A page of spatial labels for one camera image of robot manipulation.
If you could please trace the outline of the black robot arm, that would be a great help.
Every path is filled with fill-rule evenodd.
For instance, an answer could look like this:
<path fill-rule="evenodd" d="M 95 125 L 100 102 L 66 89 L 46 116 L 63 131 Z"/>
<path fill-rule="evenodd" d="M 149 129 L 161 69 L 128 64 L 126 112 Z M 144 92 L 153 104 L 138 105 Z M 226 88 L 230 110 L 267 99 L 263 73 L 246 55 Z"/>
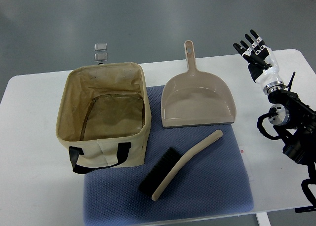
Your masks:
<path fill-rule="evenodd" d="M 316 112 L 291 91 L 294 77 L 295 73 L 287 86 L 279 81 L 267 85 L 272 106 L 258 117 L 257 128 L 270 140 L 282 140 L 283 154 L 295 163 L 307 166 L 309 177 L 302 181 L 301 188 L 312 205 L 295 209 L 296 213 L 303 213 L 316 210 L 316 196 L 309 188 L 316 184 Z"/>

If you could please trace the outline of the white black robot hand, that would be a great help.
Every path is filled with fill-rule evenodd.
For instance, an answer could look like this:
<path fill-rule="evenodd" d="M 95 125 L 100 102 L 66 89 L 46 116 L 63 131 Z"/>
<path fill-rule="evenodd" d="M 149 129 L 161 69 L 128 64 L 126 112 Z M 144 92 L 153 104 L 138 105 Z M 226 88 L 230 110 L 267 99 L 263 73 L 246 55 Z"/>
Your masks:
<path fill-rule="evenodd" d="M 247 41 L 234 43 L 233 47 L 248 63 L 248 70 L 253 81 L 261 86 L 265 95 L 284 89 L 286 85 L 279 76 L 279 65 L 272 50 L 254 31 L 245 34 Z"/>

